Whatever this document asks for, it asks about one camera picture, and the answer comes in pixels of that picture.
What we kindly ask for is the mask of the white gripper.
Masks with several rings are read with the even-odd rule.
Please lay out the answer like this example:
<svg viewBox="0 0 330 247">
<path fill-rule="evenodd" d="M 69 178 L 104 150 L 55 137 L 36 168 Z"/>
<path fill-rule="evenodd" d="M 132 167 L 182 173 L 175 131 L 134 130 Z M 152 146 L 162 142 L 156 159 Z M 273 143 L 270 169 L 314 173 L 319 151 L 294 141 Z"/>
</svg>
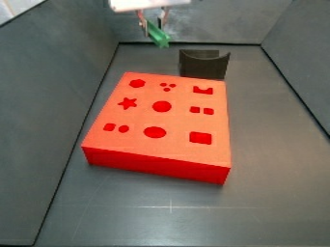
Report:
<svg viewBox="0 0 330 247">
<path fill-rule="evenodd" d="M 144 37 L 148 37 L 147 19 L 144 18 L 143 10 L 162 7 L 162 13 L 158 16 L 158 24 L 159 28 L 163 30 L 168 16 L 167 7 L 190 4 L 191 0 L 108 0 L 108 3 L 115 13 L 135 11 L 143 35 Z"/>
</svg>

